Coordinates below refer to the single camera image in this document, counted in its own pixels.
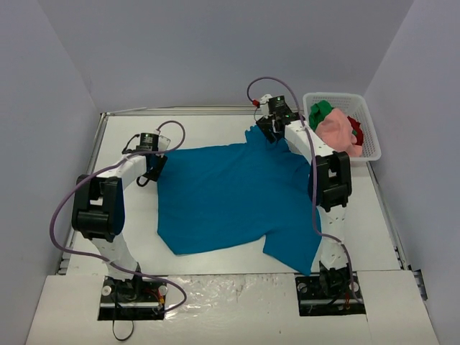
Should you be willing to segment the blue t shirt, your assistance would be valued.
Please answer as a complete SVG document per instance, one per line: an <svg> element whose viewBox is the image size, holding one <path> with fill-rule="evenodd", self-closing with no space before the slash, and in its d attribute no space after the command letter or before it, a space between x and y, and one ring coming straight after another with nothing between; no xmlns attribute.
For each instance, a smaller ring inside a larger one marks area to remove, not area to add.
<svg viewBox="0 0 460 345"><path fill-rule="evenodd" d="M262 251L309 275L320 244L310 165L252 127L243 143L171 152L157 183L157 233L176 255L264 239Z"/></svg>

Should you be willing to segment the white plastic laundry basket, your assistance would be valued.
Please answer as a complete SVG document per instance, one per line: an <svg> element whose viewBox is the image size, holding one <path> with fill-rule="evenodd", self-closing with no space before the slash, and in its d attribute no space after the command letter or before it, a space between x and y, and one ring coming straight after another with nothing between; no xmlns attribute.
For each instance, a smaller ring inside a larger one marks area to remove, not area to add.
<svg viewBox="0 0 460 345"><path fill-rule="evenodd" d="M374 162L381 158L382 153L377 133L367 103L362 96L353 93L306 93L303 96L303 108L309 114L311 106L322 100L329 102L333 108L341 109L346 115L360 123L360 129L364 134L362 155L352 157L351 161Z"/></svg>

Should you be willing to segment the pink t shirt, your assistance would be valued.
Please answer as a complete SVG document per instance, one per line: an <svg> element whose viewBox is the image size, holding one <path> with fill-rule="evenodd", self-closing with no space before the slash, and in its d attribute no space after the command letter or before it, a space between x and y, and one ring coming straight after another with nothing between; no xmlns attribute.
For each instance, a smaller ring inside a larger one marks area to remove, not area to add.
<svg viewBox="0 0 460 345"><path fill-rule="evenodd" d="M337 152L346 152L350 157L360 157L363 153L363 145L356 145L348 116L340 109L333 109L318 125L316 134Z"/></svg>

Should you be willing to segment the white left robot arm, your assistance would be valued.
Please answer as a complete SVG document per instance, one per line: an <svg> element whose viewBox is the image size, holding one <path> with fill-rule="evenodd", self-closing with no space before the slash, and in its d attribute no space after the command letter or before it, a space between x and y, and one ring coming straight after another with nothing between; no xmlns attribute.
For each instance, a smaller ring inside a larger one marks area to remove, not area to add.
<svg viewBox="0 0 460 345"><path fill-rule="evenodd" d="M140 266L122 235L124 190L131 183L144 187L150 181L158 181L167 162L164 151L170 144L158 130L135 137L139 144L134 149L122 150L120 166L98 174L75 192L71 220L73 229L107 258L108 276L120 281L119 292L127 300L141 298L145 283L134 275Z"/></svg>

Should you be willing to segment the green t shirt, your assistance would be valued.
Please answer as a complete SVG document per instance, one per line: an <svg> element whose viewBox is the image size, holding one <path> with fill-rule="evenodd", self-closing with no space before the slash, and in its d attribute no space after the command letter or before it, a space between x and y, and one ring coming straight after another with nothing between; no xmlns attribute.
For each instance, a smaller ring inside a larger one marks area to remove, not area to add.
<svg viewBox="0 0 460 345"><path fill-rule="evenodd" d="M333 111L333 106L326 100L321 100L310 107L308 121L310 128L315 131L318 125Z"/></svg>

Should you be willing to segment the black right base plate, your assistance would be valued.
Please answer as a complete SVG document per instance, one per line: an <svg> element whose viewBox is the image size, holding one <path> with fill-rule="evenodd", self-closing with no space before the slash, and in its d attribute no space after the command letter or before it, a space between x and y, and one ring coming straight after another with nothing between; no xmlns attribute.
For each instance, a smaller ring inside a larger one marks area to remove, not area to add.
<svg viewBox="0 0 460 345"><path fill-rule="evenodd" d="M353 316L365 315L366 307L357 301L350 290L351 284L341 278L336 280L331 292L326 292L320 284L319 274L296 275L295 287L300 317Z"/></svg>

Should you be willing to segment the red t shirt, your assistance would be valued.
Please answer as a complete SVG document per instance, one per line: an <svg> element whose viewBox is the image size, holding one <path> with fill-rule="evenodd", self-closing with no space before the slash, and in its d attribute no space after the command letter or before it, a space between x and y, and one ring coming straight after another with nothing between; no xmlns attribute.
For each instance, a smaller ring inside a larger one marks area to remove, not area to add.
<svg viewBox="0 0 460 345"><path fill-rule="evenodd" d="M364 144L364 132L361 129L361 123L350 116L348 116L348 120L352 127L352 134L356 138L356 145L362 146Z"/></svg>

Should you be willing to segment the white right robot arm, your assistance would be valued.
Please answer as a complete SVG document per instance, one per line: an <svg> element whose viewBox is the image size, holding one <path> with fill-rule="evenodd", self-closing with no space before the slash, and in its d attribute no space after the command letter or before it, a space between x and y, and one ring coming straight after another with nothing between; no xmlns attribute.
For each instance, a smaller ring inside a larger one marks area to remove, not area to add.
<svg viewBox="0 0 460 345"><path fill-rule="evenodd" d="M318 286L324 295L334 297L353 280L344 236L352 192L350 158L320 139L305 117L290 109L284 96L266 94L251 103L262 112L256 125L266 139L270 143L284 140L310 164L308 196L313 207L313 230L321 237Z"/></svg>

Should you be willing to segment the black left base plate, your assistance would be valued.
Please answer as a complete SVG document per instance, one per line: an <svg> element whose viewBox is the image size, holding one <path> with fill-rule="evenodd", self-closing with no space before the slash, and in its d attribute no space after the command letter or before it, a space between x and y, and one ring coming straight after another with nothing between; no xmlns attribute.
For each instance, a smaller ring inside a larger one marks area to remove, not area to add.
<svg viewBox="0 0 460 345"><path fill-rule="evenodd" d="M165 318L167 285L134 277L105 277L98 309L99 321L159 321Z"/></svg>

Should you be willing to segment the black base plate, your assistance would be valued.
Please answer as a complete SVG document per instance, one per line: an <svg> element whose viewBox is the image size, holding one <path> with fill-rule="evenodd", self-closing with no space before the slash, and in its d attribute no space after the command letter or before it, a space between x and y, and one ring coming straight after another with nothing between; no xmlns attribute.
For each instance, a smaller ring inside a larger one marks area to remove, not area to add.
<svg viewBox="0 0 460 345"><path fill-rule="evenodd" d="M165 318L167 285L134 277L105 277L98 309L99 321L159 321Z"/></svg>
<svg viewBox="0 0 460 345"><path fill-rule="evenodd" d="M365 315L366 307L357 301L350 290L351 284L341 278L336 280L331 292L326 292L320 284L319 274L296 275L295 287L300 317L353 316Z"/></svg>

